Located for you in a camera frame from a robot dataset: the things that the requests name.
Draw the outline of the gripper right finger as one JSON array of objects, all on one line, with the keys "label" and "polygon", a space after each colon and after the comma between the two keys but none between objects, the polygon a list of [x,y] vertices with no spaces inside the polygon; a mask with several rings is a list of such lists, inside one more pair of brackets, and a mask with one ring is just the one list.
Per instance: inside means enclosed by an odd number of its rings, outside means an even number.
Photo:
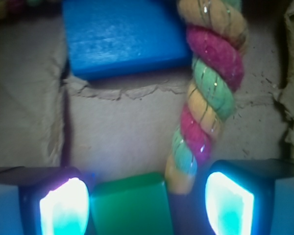
[{"label": "gripper right finger", "polygon": [[294,161],[214,162],[205,208],[216,235],[294,235]]}]

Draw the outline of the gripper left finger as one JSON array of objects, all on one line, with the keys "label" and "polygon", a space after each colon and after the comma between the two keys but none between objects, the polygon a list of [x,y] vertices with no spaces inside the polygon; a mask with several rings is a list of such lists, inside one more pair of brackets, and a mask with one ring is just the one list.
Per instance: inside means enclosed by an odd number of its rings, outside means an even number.
[{"label": "gripper left finger", "polygon": [[89,207],[75,167],[0,167],[0,235],[83,235]]}]

